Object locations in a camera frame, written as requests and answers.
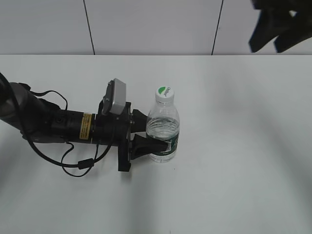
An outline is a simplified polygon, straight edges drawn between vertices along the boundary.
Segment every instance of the cable connector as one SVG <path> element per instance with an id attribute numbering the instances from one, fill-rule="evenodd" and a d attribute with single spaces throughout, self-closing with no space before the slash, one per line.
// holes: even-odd
<path id="1" fill-rule="evenodd" d="M 82 169 L 86 169 L 86 168 L 91 168 L 94 166 L 94 159 L 93 158 L 89 158 L 86 160 L 82 160 L 78 162 L 78 168 L 80 170 Z"/>

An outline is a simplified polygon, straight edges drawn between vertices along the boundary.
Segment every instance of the plastic water bottle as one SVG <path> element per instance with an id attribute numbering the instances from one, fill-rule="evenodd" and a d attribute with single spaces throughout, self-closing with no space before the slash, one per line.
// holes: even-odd
<path id="1" fill-rule="evenodd" d="M 175 93 L 171 87 L 156 90 L 156 103 L 148 114 L 146 135 L 168 143 L 166 151 L 150 154 L 155 162 L 168 162 L 176 155 L 180 130 L 180 119 L 174 105 Z"/>

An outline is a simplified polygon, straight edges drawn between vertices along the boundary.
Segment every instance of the wire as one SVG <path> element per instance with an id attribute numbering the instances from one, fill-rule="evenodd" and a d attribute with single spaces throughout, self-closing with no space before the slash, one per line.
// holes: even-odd
<path id="1" fill-rule="evenodd" d="M 64 99 L 64 101 L 66 102 L 66 106 L 65 106 L 65 111 L 67 111 L 67 108 L 68 108 L 68 101 L 67 99 L 62 95 L 60 94 L 59 92 L 57 91 L 54 91 L 54 90 L 48 90 L 48 91 L 45 91 L 43 93 L 36 93 L 36 92 L 33 92 L 33 91 L 30 91 L 33 95 L 37 96 L 37 97 L 43 97 L 44 95 L 47 95 L 48 93 L 56 93 L 58 95 L 60 95 L 60 97 L 62 99 Z"/>
<path id="2" fill-rule="evenodd" d="M 21 126 L 21 130 L 22 132 L 24 133 L 24 136 L 26 138 L 26 140 L 28 141 L 28 144 L 30 145 L 30 147 L 40 156 L 42 157 L 43 159 L 47 160 L 48 162 L 54 164 L 54 165 L 57 165 L 57 166 L 60 166 L 60 167 L 67 167 L 67 168 L 76 168 L 78 167 L 78 164 L 65 164 L 65 163 L 60 163 L 58 161 L 55 161 L 49 157 L 47 157 L 44 153 L 42 153 L 36 146 L 35 144 L 33 143 L 32 139 L 30 138 L 27 130 L 26 130 L 26 127 L 25 127 L 25 123 L 24 123 L 24 119 L 22 117 L 22 114 L 21 114 L 21 111 L 20 111 L 20 106 L 18 104 L 18 101 L 15 97 L 15 94 L 14 94 L 14 91 L 10 85 L 10 83 L 8 82 L 8 80 L 3 76 L 2 73 L 0 73 L 0 80 L 2 81 L 2 83 L 5 85 L 6 89 L 7 89 L 7 92 L 13 102 L 13 105 L 14 105 L 14 108 L 15 108 L 15 112 L 16 112 L 16 115 L 19 119 L 19 122 L 20 122 L 20 126 Z"/>
<path id="3" fill-rule="evenodd" d="M 79 168 L 79 166 L 81 166 L 81 165 L 84 163 L 84 161 L 80 161 L 81 164 L 66 164 L 66 163 L 63 163 L 63 160 L 64 160 L 65 156 L 68 155 L 68 154 L 74 149 L 74 145 L 73 145 L 72 143 L 70 143 L 70 142 L 66 142 L 67 144 L 70 144 L 72 147 L 71 147 L 69 150 L 67 150 L 67 151 L 65 152 L 65 154 L 63 155 L 63 157 L 62 157 L 62 159 L 61 159 L 61 162 L 55 161 L 55 160 L 49 158 L 48 156 L 46 156 L 44 153 L 42 153 L 42 152 L 35 146 L 35 144 L 33 143 L 32 139 L 30 138 L 30 136 L 29 136 L 29 134 L 28 134 L 28 132 L 27 132 L 27 130 L 26 130 L 25 123 L 24 123 L 24 119 L 23 119 L 22 113 L 21 113 L 21 111 L 20 111 L 20 106 L 19 106 L 19 104 L 18 104 L 18 101 L 17 101 L 17 99 L 16 99 L 16 97 L 15 97 L 15 93 L 14 93 L 14 91 L 13 91 L 13 89 L 12 89 L 12 87 L 11 87 L 9 81 L 4 77 L 4 75 L 3 75 L 2 73 L 0 73 L 0 80 L 1 80 L 2 83 L 5 85 L 5 87 L 6 87 L 6 89 L 7 89 L 7 92 L 8 92 L 8 94 L 9 94 L 9 96 L 10 96 L 12 102 L 13 102 L 16 115 L 17 115 L 17 117 L 18 117 L 18 119 L 19 119 L 19 122 L 20 122 L 21 130 L 22 130 L 22 132 L 23 132 L 23 134 L 24 134 L 24 136 L 25 136 L 25 138 L 26 138 L 28 144 L 30 145 L 30 147 L 31 147 L 40 157 L 42 157 L 43 159 L 47 160 L 48 162 L 50 162 L 50 163 L 52 163 L 52 164 L 54 164 L 54 165 L 57 165 L 57 166 L 62 167 L 62 169 L 63 169 L 68 175 L 74 176 L 74 177 L 82 177 L 82 176 L 86 175 L 86 174 L 91 170 L 91 168 L 93 167 L 94 163 L 99 162 L 101 159 L 103 159 L 103 158 L 107 155 L 108 151 L 111 149 L 111 147 L 112 147 L 112 145 L 113 145 L 113 142 L 114 142 L 114 137 L 115 137 L 115 123 L 113 123 L 114 126 L 113 126 L 113 133 L 112 133 L 111 141 L 110 141 L 110 143 L 107 145 L 105 151 L 101 154 L 101 156 L 100 156 L 99 158 L 97 158 L 99 142 L 97 143 L 97 150 L 96 150 L 96 155 L 95 155 L 95 158 L 94 158 L 94 163 L 93 163 L 93 165 L 90 166 L 90 167 L 88 168 L 88 170 L 87 170 L 84 174 L 82 174 L 82 175 L 73 175 L 73 174 L 69 173 L 68 171 L 65 170 L 65 168 Z M 33 93 L 34 95 L 40 97 L 40 95 L 43 96 L 43 95 L 45 95 L 45 94 L 47 94 L 47 93 L 50 93 L 50 92 L 54 92 L 54 93 L 59 94 L 58 92 L 53 91 L 53 90 L 49 90 L 49 91 L 46 91 L 46 92 L 44 92 L 44 93 L 34 93 L 34 92 L 32 92 L 32 93 Z M 66 100 L 61 94 L 59 94 L 59 95 L 65 100 L 65 102 L 66 102 L 66 108 L 65 108 L 65 109 L 67 110 L 67 107 L 68 107 L 68 102 L 67 102 L 67 100 Z"/>
<path id="4" fill-rule="evenodd" d="M 71 151 L 74 149 L 74 145 L 73 145 L 72 143 L 66 142 L 66 144 L 71 145 L 71 148 L 70 148 L 69 150 L 67 150 L 67 151 L 64 153 L 64 155 L 63 155 L 63 157 L 62 157 L 62 159 L 61 159 L 61 163 L 63 163 L 63 160 L 64 160 L 65 156 L 66 156 L 69 152 L 71 152 Z M 97 144 L 97 150 L 96 150 L 96 155 L 94 156 L 94 160 L 97 158 L 97 156 L 98 156 L 98 144 Z M 91 170 L 91 168 L 92 168 L 92 167 L 89 167 L 89 168 L 85 171 L 85 173 L 83 173 L 83 174 L 81 174 L 81 175 L 74 175 L 74 174 L 71 174 L 70 172 L 68 172 L 64 167 L 62 167 L 63 171 L 65 171 L 66 174 L 68 174 L 68 175 L 70 175 L 70 176 L 72 176 L 72 177 L 83 177 L 83 176 L 85 176 L 86 174 L 89 173 L 89 171 Z"/>
<path id="5" fill-rule="evenodd" d="M 111 149 L 111 147 L 112 147 L 112 145 L 113 145 L 114 137 L 115 137 L 115 124 L 114 124 L 114 126 L 113 126 L 113 134 L 112 134 L 111 141 L 110 141 L 109 144 L 107 145 L 105 151 L 100 155 L 100 157 L 94 159 L 94 163 L 99 162 L 100 160 L 102 160 L 102 159 L 107 155 L 107 153 L 109 152 L 109 150 Z"/>

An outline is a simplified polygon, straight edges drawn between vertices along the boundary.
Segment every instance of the bottle cap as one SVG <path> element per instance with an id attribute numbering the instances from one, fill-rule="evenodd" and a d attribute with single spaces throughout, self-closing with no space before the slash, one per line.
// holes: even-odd
<path id="1" fill-rule="evenodd" d="M 172 102 L 175 98 L 174 90 L 169 86 L 161 86 L 156 90 L 156 101 L 162 103 Z"/>

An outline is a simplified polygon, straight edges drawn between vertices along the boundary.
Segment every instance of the green label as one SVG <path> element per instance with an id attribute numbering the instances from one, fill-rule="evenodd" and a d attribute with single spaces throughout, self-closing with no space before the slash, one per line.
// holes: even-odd
<path id="1" fill-rule="evenodd" d="M 158 156 L 166 156 L 166 155 L 170 155 L 172 154 L 174 151 L 176 151 L 177 149 L 177 142 L 179 140 L 179 134 L 177 134 L 176 136 L 174 136 L 171 139 L 168 140 L 164 140 L 164 142 L 168 143 L 168 148 L 166 151 L 161 152 L 161 153 L 153 153 L 154 155 L 158 155 Z"/>
<path id="2" fill-rule="evenodd" d="M 166 87 L 160 87 L 158 89 L 158 93 L 161 94 L 162 92 L 164 92 L 165 89 L 166 89 Z"/>

